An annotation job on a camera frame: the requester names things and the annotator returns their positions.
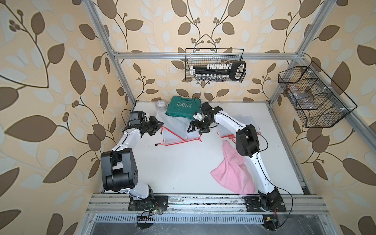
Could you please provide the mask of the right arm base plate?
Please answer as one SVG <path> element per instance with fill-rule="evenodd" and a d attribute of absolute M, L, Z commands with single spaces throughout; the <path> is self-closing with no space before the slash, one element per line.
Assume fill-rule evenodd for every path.
<path fill-rule="evenodd" d="M 244 197 L 247 212 L 287 212 L 281 196 L 268 199 L 263 196 Z"/>

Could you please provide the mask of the pink wiping cloth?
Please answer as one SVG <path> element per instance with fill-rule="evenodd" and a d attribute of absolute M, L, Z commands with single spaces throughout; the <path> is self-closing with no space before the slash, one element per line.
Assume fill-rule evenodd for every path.
<path fill-rule="evenodd" d="M 213 179 L 222 187 L 238 195 L 255 193 L 252 176 L 241 156 L 228 141 L 222 145 L 224 160 L 210 172 Z"/>

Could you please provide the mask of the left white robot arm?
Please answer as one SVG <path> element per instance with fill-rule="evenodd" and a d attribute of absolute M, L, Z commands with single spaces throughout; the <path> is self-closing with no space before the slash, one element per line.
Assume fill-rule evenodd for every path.
<path fill-rule="evenodd" d="M 153 200 L 149 185 L 139 182 L 139 171 L 133 148 L 144 134 L 155 135 L 163 122 L 151 116 L 129 121 L 119 142 L 101 154 L 102 184 L 105 193 L 125 193 L 135 201 Z"/>

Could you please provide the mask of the wiped clear document bag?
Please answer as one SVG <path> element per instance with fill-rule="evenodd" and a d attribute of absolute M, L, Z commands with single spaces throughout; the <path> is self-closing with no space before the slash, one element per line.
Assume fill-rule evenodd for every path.
<path fill-rule="evenodd" d="M 214 116 L 214 120 L 218 123 L 217 133 L 221 138 L 234 139 L 238 130 L 243 130 L 247 126 L 254 126 L 256 134 L 261 134 L 261 129 L 251 116 L 243 115 L 230 116 L 225 112 L 218 112 Z"/>

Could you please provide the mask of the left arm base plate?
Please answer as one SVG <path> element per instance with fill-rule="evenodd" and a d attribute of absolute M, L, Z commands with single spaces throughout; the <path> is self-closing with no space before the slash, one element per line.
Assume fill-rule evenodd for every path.
<path fill-rule="evenodd" d="M 151 212 L 151 211 L 166 211 L 168 207 L 168 196 L 157 195 L 150 196 L 146 199 L 134 200 L 132 196 L 129 196 L 130 202 L 128 206 L 129 211 L 134 212 Z"/>

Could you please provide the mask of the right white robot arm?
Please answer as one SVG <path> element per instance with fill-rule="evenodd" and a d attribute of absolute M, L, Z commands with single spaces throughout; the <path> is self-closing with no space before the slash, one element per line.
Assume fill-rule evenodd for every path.
<path fill-rule="evenodd" d="M 211 171 L 216 182 L 239 195 L 258 193 L 258 206 L 264 211 L 270 211 L 277 202 L 282 201 L 280 189 L 270 181 L 260 157 L 259 139 L 254 125 L 246 125 L 232 118 L 222 108 L 212 108 L 208 102 L 200 106 L 200 112 L 195 113 L 193 118 L 189 132 L 209 133 L 210 125 L 215 122 L 236 137 L 234 146 L 228 141 L 223 142 L 224 160 Z"/>

